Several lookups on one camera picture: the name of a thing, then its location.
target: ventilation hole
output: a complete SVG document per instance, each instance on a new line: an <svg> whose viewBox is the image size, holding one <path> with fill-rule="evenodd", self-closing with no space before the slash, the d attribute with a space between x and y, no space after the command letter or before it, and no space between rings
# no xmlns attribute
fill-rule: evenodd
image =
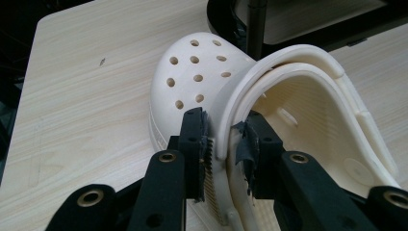
<svg viewBox="0 0 408 231"><path fill-rule="evenodd" d="M203 76L202 75L195 75L193 79L194 79L195 82L201 82L201 81L203 81Z"/></svg>
<svg viewBox="0 0 408 231"><path fill-rule="evenodd" d="M175 84L176 84L176 82L174 81L173 78L168 78L168 79L167 79L167 85L168 85L169 87L173 88Z"/></svg>
<svg viewBox="0 0 408 231"><path fill-rule="evenodd" d="M218 40L213 40L213 44L215 44L216 46L221 46L221 42L219 42Z"/></svg>
<svg viewBox="0 0 408 231"><path fill-rule="evenodd" d="M195 97L195 102L197 102L197 103L201 103L203 100L204 100L204 95L202 95L202 94L198 94Z"/></svg>
<svg viewBox="0 0 408 231"><path fill-rule="evenodd" d="M191 61L193 64L198 64L198 62L200 62L200 60L198 60L198 58L195 57L195 56L191 56L191 57L190 57L190 61Z"/></svg>
<svg viewBox="0 0 408 231"><path fill-rule="evenodd" d="M173 56L170 58L170 62L171 64L178 64L178 59Z"/></svg>
<svg viewBox="0 0 408 231"><path fill-rule="evenodd" d="M223 57L223 56L217 56L217 59L221 62L225 62L227 60L227 58Z"/></svg>
<svg viewBox="0 0 408 231"><path fill-rule="evenodd" d="M195 40L195 39L194 39L194 40L191 40L190 43L191 43L192 46L198 46L198 45L200 44L200 43L199 43L197 40Z"/></svg>
<svg viewBox="0 0 408 231"><path fill-rule="evenodd" d="M177 101L176 101L176 108L177 108L177 109L183 109L183 108L184 108L183 102L180 101L180 100L177 100Z"/></svg>
<svg viewBox="0 0 408 231"><path fill-rule="evenodd" d="M227 78L227 77L231 76L231 73L230 72L222 72L221 76L224 77L224 78Z"/></svg>

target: table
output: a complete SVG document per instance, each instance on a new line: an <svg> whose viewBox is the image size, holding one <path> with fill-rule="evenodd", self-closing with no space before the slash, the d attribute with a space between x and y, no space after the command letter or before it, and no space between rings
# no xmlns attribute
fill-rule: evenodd
<svg viewBox="0 0 408 231"><path fill-rule="evenodd" d="M177 39L208 32L206 1L98 0L38 24L0 188L0 230L43 230L75 190L117 191L150 156L150 80ZM408 26L332 52L408 190ZM188 209L188 230L205 230Z"/></svg>

